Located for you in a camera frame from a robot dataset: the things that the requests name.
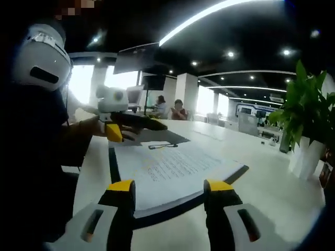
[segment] white pillar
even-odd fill
[[[98,107],[98,99],[95,96],[96,89],[98,86],[104,85],[106,77],[107,67],[94,66],[93,75],[91,79],[91,92],[89,104],[93,107]]]
[[[186,110],[195,112],[198,98],[198,78],[188,73],[177,77],[175,100],[180,99]]]
[[[218,105],[219,105],[219,94],[218,93],[214,93],[213,113],[218,113]]]

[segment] black stripe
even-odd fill
[[[115,149],[112,147],[109,148],[109,171],[112,184],[121,181]]]

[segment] green plant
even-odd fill
[[[327,72],[307,74],[302,62],[296,66],[296,80],[287,85],[286,102],[270,114],[270,123],[282,123],[292,146],[302,136],[317,140],[335,150],[335,93],[324,98],[321,92]]]

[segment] pixelated area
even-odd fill
[[[60,7],[55,18],[62,20],[63,16],[76,16],[81,14],[82,8],[94,8],[96,2],[101,0],[60,0]]]

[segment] monitor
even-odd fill
[[[251,109],[248,108],[242,108],[241,113],[251,114]]]
[[[164,90],[165,79],[163,75],[144,76],[142,85],[144,90]]]
[[[127,88],[129,108],[138,107],[142,96],[143,86],[133,86]]]
[[[119,51],[116,57],[114,74],[144,71],[155,65],[154,54],[159,43],[144,44]]]
[[[256,112],[256,117],[261,119],[266,117],[266,111],[257,111]]]

